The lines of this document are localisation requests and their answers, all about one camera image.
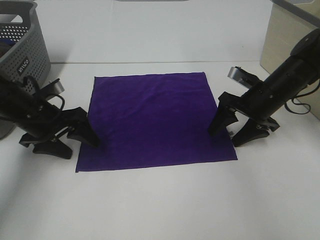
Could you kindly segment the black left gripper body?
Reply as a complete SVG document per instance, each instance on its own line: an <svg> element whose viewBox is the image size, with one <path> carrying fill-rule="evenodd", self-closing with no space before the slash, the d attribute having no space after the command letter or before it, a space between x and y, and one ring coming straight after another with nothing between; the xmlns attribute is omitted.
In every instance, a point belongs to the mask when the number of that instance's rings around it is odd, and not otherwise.
<svg viewBox="0 0 320 240"><path fill-rule="evenodd" d="M45 142L59 142L68 134L70 125L87 120L87 112L81 107L65 110L66 101L59 94L45 97L33 96L25 119L20 118L17 125L25 130L19 140L24 147Z"/></svg>

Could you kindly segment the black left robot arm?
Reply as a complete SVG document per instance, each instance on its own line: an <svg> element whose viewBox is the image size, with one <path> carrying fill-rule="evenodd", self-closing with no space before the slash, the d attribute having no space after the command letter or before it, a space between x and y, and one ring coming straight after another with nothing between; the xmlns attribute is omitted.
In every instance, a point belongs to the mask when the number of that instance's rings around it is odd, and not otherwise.
<svg viewBox="0 0 320 240"><path fill-rule="evenodd" d="M59 84L56 79L41 88L30 75L23 82L1 78L0 118L25 131L19 144L33 145L34 154L69 160L73 151L60 140L63 135L92 147L98 147L100 139L83 108L64 109L66 101L55 91Z"/></svg>

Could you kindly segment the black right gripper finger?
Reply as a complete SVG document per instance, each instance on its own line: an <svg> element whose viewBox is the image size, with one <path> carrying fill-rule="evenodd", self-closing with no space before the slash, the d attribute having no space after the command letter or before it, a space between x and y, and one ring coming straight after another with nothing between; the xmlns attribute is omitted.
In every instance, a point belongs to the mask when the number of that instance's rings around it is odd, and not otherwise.
<svg viewBox="0 0 320 240"><path fill-rule="evenodd" d="M233 108L230 109L228 106L219 104L216 114L208 127L208 133L211 136L215 136L225 127L236 122L237 117L235 114L235 110Z"/></svg>
<svg viewBox="0 0 320 240"><path fill-rule="evenodd" d="M266 138L269 136L269 132L262 128L257 128L257 123L247 122L243 128L234 135L232 143L235 147L240 147L253 140Z"/></svg>

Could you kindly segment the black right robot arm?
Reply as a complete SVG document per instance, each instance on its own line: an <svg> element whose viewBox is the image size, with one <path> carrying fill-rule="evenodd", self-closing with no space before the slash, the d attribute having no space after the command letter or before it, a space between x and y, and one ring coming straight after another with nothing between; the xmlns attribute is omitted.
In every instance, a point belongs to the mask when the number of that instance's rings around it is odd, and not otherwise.
<svg viewBox="0 0 320 240"><path fill-rule="evenodd" d="M208 127L211 136L238 121L236 112L248 117L232 143L239 147L250 141L266 138L280 125L272 115L288 101L300 98L307 86L320 79L320 31L315 29L303 37L289 57L265 80L260 80L241 67L232 67L228 77L248 90L242 96L223 92L217 112Z"/></svg>

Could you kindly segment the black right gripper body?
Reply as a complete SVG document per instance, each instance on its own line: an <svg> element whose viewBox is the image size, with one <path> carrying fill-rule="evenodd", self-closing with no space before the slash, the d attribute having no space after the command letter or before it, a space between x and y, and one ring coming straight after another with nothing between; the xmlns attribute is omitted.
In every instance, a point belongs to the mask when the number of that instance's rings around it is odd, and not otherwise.
<svg viewBox="0 0 320 240"><path fill-rule="evenodd" d="M280 99L264 83L255 84L241 96L223 92L218 99L219 105L234 109L267 130L274 132L280 127L277 121L271 118L280 108Z"/></svg>

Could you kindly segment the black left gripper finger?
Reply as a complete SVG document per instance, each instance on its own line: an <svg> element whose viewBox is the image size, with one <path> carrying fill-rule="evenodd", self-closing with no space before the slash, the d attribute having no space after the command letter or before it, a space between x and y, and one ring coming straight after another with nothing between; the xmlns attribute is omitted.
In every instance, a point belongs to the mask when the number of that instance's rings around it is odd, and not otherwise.
<svg viewBox="0 0 320 240"><path fill-rule="evenodd" d="M98 147L100 144L100 139L92 129L88 120L73 122L67 133L67 138L85 143L92 147Z"/></svg>
<svg viewBox="0 0 320 240"><path fill-rule="evenodd" d="M63 142L43 142L34 145L34 154L44 154L69 160L72 157L72 149Z"/></svg>

